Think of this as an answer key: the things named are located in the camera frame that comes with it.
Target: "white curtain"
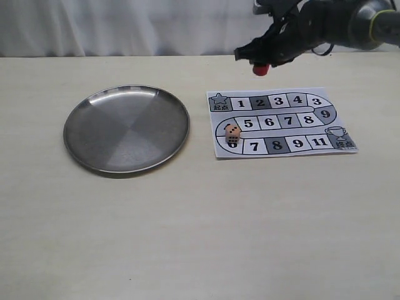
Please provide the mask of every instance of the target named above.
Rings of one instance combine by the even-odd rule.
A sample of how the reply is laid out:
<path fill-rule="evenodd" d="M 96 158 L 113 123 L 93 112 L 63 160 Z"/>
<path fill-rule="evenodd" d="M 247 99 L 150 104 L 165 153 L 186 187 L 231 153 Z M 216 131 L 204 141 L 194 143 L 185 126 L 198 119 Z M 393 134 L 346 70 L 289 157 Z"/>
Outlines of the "white curtain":
<path fill-rule="evenodd" d="M 232 54 L 271 24 L 252 10 L 253 0 L 1 0 L 0 56 Z"/>

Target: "plate rim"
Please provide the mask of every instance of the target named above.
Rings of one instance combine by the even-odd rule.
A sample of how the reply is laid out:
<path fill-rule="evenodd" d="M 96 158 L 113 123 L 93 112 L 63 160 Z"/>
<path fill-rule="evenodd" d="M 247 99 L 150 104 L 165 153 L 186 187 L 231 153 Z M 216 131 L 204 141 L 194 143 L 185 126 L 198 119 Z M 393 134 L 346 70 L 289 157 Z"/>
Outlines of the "plate rim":
<path fill-rule="evenodd" d="M 96 95 L 98 95 L 98 94 L 101 94 L 101 93 L 103 93 L 103 92 L 110 91 L 110 90 L 113 90 L 113 89 L 119 89 L 119 88 L 123 88 L 123 87 L 149 88 L 149 89 L 155 90 L 155 91 L 157 92 L 157 94 L 158 94 L 159 92 L 163 92 L 163 93 L 166 93 L 166 94 L 168 94 L 169 96 L 171 96 L 171 97 L 172 97 L 175 101 L 177 101 L 177 102 L 181 105 L 181 107 L 183 108 L 184 114 L 185 114 L 186 119 L 187 119 L 186 133 L 185 133 L 184 138 L 182 139 L 182 141 L 181 141 L 179 147 L 177 147 L 170 155 L 168 155 L 167 157 L 165 157 L 163 160 L 157 162 L 156 164 L 152 164 L 152 165 L 147 166 L 147 167 L 142 167 L 142 168 L 140 168 L 140 169 L 135 169 L 135 170 L 130 170 L 130 171 L 110 171 L 110 170 L 107 170 L 107 169 L 100 169 L 100 168 L 98 168 L 98 167 L 92 166 L 92 165 L 90 165 L 90 164 L 88 164 L 88 163 L 82 161 L 81 159 L 79 159 L 79 158 L 74 154 L 74 152 L 73 152 L 73 151 L 71 150 L 71 148 L 69 147 L 68 141 L 67 141 L 67 138 L 66 138 L 67 126 L 68 126 L 69 120 L 70 120 L 70 118 L 73 116 L 73 114 L 74 114 L 74 113 L 81 107 L 81 105 L 84 104 L 86 101 L 88 101 L 88 100 L 91 99 L 92 97 L 94 97 L 94 96 L 96 96 Z M 119 85 L 119 86 L 108 87 L 108 88 L 103 89 L 103 90 L 101 90 L 101 91 L 95 92 L 94 94 L 91 94 L 90 96 L 88 96 L 88 97 L 84 98 L 82 101 L 80 101 L 80 102 L 74 107 L 74 109 L 69 113 L 69 115 L 68 115 L 68 117 L 67 117 L 67 119 L 66 119 L 66 121 L 65 121 L 65 123 L 64 123 L 64 128 L 63 128 L 63 130 L 62 130 L 62 132 L 63 132 L 62 136 L 63 136 L 63 140 L 64 140 L 64 146 L 66 147 L 66 149 L 67 149 L 69 155 L 71 155 L 71 156 L 74 158 L 74 160 L 75 160 L 77 163 L 79 163 L 82 167 L 85 167 L 85 168 L 87 168 L 87 169 L 89 169 L 89 170 L 92 170 L 92 171 L 95 171 L 95 172 L 100 172 L 100 173 L 105 173 L 105 174 L 134 174 L 134 173 L 141 173 L 141 172 L 144 172 L 144 171 L 148 171 L 148 170 L 150 170 L 150 169 L 157 168 L 157 167 L 159 167 L 160 165 L 166 163 L 166 162 L 167 162 L 168 160 L 170 160 L 171 158 L 173 158 L 173 157 L 184 147 L 184 145 L 186 144 L 186 141 L 188 140 L 188 137 L 189 137 L 190 129 L 191 129 L 191 122 L 190 122 L 190 115 L 189 115 L 189 111 L 188 111 L 187 107 L 184 105 L 184 103 L 183 103 L 177 96 L 175 96 L 175 95 L 172 94 L 171 92 L 169 92 L 169 91 L 167 91 L 167 90 L 165 90 L 165 89 L 161 89 L 161 88 L 159 88 L 159 87 L 150 86 L 150 85 L 144 85 L 144 84 L 122 84 L 122 85 Z"/>

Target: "white square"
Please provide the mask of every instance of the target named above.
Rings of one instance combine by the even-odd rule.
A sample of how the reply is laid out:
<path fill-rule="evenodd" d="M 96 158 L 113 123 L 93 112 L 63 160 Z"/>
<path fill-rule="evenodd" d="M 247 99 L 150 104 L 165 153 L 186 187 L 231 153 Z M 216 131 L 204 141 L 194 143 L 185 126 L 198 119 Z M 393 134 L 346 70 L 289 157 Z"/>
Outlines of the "white square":
<path fill-rule="evenodd" d="M 269 116 L 259 116 L 258 121 L 262 130 L 281 129 L 278 116 L 272 114 Z"/>
<path fill-rule="evenodd" d="M 285 139 L 291 152 L 312 150 L 306 136 L 287 136 Z"/>
<path fill-rule="evenodd" d="M 333 149 L 333 146 L 326 134 L 306 136 L 313 149 Z"/>
<path fill-rule="evenodd" d="M 257 117 L 235 117 L 237 125 L 241 131 L 256 131 L 260 130 L 260 124 Z"/>
<path fill-rule="evenodd" d="M 302 127 L 315 127 L 324 125 L 324 123 L 322 123 L 321 120 L 318 119 L 317 116 L 312 112 L 297 114 L 297 117 L 299 118 Z"/>
<path fill-rule="evenodd" d="M 307 104 L 308 106 L 311 106 L 312 108 L 323 108 L 325 106 L 332 105 L 328 101 L 326 101 L 324 98 L 321 98 L 319 96 L 315 96 L 312 94 L 307 94 Z"/>
<path fill-rule="evenodd" d="M 243 154 L 268 154 L 264 139 L 245 139 Z"/>
<path fill-rule="evenodd" d="M 240 139 L 237 144 L 231 143 L 228 144 L 225 140 L 224 136 L 217 137 L 218 144 L 224 148 L 227 152 L 235 153 L 235 154 L 242 154 L 243 153 L 243 140 Z"/>
<path fill-rule="evenodd" d="M 268 96 L 272 108 L 290 108 L 286 94 Z"/>
<path fill-rule="evenodd" d="M 234 111 L 250 111 L 252 109 L 248 97 L 231 98 L 231 103 Z"/>

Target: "stainless steel plate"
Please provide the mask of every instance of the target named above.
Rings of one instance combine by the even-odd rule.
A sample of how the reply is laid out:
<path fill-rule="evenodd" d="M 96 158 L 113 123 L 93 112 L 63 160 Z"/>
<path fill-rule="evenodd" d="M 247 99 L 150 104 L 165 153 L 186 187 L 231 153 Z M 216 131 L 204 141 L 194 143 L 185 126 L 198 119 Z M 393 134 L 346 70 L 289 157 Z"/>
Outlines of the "stainless steel plate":
<path fill-rule="evenodd" d="M 135 173 L 173 157 L 189 134 L 189 114 L 172 94 L 150 86 L 96 93 L 69 115 L 64 142 L 81 165 L 102 173 Z"/>

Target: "red cap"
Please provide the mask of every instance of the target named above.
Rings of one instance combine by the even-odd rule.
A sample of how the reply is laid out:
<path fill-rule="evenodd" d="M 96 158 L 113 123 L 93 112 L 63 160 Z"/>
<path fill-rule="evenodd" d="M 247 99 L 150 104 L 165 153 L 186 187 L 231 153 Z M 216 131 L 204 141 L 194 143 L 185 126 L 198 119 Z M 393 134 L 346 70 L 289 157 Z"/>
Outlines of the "red cap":
<path fill-rule="evenodd" d="M 268 73 L 269 65 L 266 66 L 253 66 L 252 72 L 257 76 L 265 76 Z"/>

